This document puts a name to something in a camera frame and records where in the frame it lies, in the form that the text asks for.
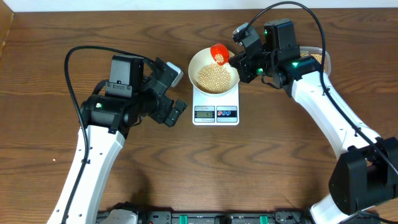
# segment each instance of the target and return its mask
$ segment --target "digital scale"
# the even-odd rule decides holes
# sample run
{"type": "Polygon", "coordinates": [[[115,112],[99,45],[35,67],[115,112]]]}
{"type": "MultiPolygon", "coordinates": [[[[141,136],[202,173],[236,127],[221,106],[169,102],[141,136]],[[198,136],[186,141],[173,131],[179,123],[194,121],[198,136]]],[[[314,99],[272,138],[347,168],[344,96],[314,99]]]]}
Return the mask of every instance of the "digital scale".
{"type": "Polygon", "coordinates": [[[239,86],[222,96],[205,96],[193,88],[192,122],[194,125],[238,125],[239,86]]]}

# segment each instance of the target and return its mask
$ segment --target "scale control panel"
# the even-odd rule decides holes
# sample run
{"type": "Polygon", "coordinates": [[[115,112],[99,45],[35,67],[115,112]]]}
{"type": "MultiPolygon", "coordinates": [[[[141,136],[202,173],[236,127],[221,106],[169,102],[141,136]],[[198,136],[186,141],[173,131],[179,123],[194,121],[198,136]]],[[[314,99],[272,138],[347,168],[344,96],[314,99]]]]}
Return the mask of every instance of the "scale control panel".
{"type": "Polygon", "coordinates": [[[237,106],[196,106],[196,123],[237,123],[237,106]]]}

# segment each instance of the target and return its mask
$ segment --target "white bowl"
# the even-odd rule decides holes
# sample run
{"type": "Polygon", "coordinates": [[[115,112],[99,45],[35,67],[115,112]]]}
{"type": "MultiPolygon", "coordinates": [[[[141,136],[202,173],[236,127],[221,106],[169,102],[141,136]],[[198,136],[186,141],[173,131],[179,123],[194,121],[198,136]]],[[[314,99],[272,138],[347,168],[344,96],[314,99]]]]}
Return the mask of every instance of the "white bowl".
{"type": "MultiPolygon", "coordinates": [[[[228,52],[229,52],[229,57],[234,56],[234,53],[230,51],[228,52]]],[[[196,88],[200,93],[202,93],[205,96],[219,97],[228,94],[239,83],[238,71],[235,68],[231,67],[229,63],[225,63],[223,65],[224,68],[226,68],[231,74],[231,82],[229,83],[229,88],[227,91],[225,91],[224,93],[207,93],[199,89],[197,81],[198,73],[203,68],[203,66],[209,65],[211,63],[216,63],[216,62],[211,56],[210,48],[206,48],[199,51],[195,56],[193,56],[191,62],[189,63],[188,67],[189,80],[191,80],[191,83],[194,86],[194,88],[196,88]]]]}

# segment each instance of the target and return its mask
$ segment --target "pile of beans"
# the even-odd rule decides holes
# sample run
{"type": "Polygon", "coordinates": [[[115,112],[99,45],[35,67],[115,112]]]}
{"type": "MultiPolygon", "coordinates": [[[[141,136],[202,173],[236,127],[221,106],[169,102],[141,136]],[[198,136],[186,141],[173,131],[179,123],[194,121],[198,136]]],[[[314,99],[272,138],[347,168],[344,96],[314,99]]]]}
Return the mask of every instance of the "pile of beans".
{"type": "Polygon", "coordinates": [[[224,93],[231,83],[229,71],[216,63],[203,66],[197,77],[198,87],[207,93],[224,93]]]}
{"type": "MultiPolygon", "coordinates": [[[[315,59],[316,59],[319,63],[321,63],[321,61],[322,61],[322,55],[320,55],[320,54],[301,54],[301,57],[304,57],[304,56],[307,56],[307,55],[312,55],[313,57],[315,57],[315,59]]],[[[326,60],[325,60],[325,67],[323,68],[323,70],[324,70],[324,71],[327,71],[327,70],[328,70],[328,64],[326,63],[326,60]]]]}
{"type": "Polygon", "coordinates": [[[224,62],[224,57],[221,54],[216,54],[215,59],[217,63],[223,63],[224,62]]]}

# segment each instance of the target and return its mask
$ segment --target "glass bowl of beans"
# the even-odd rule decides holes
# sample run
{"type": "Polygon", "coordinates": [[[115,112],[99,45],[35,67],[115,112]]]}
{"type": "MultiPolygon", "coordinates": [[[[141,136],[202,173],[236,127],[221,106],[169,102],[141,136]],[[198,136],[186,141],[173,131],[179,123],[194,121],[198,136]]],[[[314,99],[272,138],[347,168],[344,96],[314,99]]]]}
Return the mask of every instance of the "glass bowl of beans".
{"type": "MultiPolygon", "coordinates": [[[[322,48],[319,47],[300,47],[300,54],[301,57],[312,55],[315,59],[321,63],[322,59],[322,48]]],[[[330,56],[329,53],[325,52],[325,67],[324,70],[326,74],[330,75],[331,73],[331,63],[330,63],[330,56]]]]}
{"type": "Polygon", "coordinates": [[[206,96],[226,95],[239,83],[238,71],[229,63],[218,65],[209,47],[193,56],[189,63],[188,74],[194,88],[206,96]]]}

